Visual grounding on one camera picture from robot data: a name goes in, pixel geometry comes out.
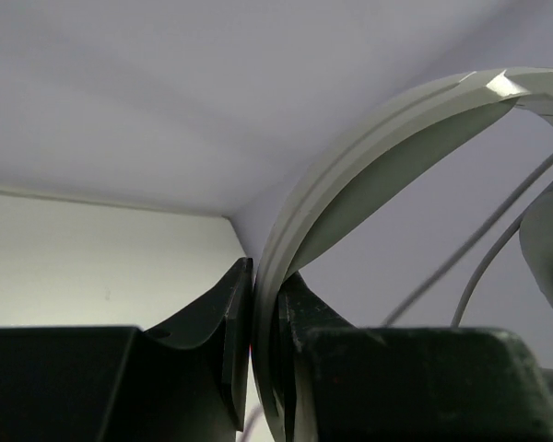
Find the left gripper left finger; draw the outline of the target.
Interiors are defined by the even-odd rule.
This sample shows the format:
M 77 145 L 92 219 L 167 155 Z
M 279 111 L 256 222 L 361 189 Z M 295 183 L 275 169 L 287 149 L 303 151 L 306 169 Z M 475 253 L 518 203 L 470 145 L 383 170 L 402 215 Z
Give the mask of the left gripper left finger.
M 245 421 L 253 263 L 147 330 L 0 328 L 0 441 L 232 441 Z

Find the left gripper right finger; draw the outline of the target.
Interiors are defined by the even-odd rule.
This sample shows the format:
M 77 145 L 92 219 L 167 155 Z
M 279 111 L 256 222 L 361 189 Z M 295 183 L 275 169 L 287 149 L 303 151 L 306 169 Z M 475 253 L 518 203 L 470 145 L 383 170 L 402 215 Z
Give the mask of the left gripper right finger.
M 359 328 L 299 275 L 278 293 L 288 441 L 553 441 L 553 399 L 515 334 Z

